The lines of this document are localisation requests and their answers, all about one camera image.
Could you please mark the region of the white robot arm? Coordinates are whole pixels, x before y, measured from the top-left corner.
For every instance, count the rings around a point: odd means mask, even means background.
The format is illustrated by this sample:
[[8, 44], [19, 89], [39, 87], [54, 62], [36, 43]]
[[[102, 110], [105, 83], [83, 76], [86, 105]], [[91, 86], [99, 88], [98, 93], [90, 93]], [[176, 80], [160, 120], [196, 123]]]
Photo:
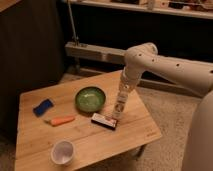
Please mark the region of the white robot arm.
[[213, 171], [213, 63], [165, 57], [154, 43], [125, 51], [120, 86], [134, 89], [145, 71], [202, 98], [192, 116], [181, 171]]

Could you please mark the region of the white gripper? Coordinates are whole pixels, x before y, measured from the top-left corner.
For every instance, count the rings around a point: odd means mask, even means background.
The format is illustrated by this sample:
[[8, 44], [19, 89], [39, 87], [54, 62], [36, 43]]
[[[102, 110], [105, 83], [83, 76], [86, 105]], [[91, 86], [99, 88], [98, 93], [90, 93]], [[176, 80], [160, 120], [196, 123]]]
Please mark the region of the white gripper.
[[130, 93], [140, 81], [140, 72], [135, 69], [124, 68], [120, 75], [119, 90]]

